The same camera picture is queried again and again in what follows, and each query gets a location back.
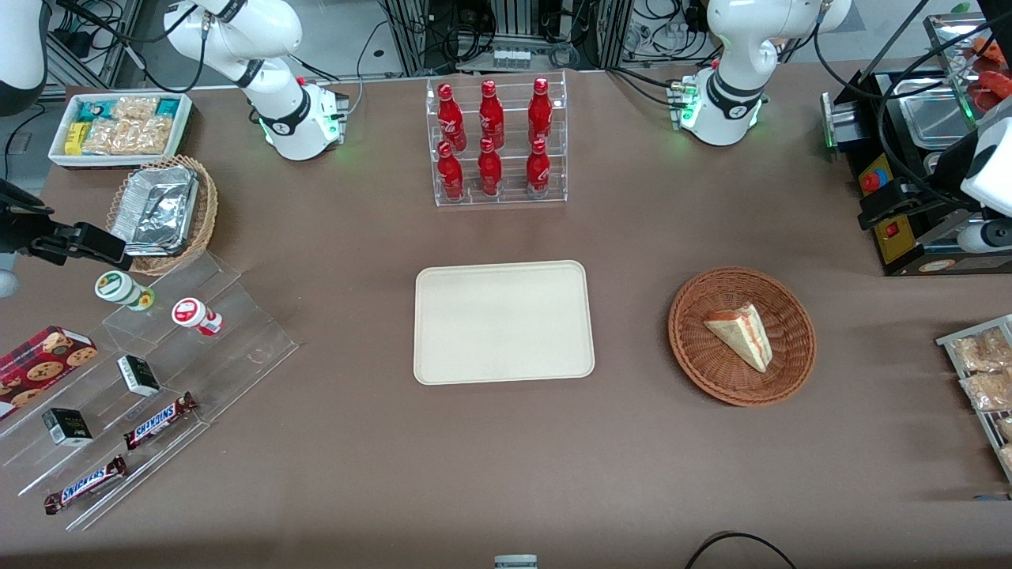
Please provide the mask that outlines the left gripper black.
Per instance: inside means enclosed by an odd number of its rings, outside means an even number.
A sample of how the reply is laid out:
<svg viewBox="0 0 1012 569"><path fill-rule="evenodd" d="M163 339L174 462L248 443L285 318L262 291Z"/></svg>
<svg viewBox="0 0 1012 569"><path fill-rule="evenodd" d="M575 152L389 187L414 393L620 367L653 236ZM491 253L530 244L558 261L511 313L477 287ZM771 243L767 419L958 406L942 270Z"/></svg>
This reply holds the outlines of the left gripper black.
<svg viewBox="0 0 1012 569"><path fill-rule="evenodd" d="M959 197L973 209L991 208L994 167L993 130L973 130L943 151L933 172L933 187L946 197ZM860 199L858 224L871 230L895 217L917 217L927 213L949 213L957 204L922 199L916 185L890 180Z"/></svg>

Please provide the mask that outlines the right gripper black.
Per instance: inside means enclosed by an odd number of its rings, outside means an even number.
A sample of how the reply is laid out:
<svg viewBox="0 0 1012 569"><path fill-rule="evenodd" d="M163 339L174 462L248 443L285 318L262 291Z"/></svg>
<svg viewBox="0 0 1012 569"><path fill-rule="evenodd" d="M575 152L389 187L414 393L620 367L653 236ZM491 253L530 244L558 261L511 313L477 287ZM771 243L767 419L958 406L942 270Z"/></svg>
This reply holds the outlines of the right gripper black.
<svg viewBox="0 0 1012 569"><path fill-rule="evenodd" d="M53 210L35 195L7 180L1 180L1 253L35 256L54 266L64 266L68 258L90 259L126 271L133 257L126 242L94 224L74 224L70 238L52 237L57 224Z"/></svg>

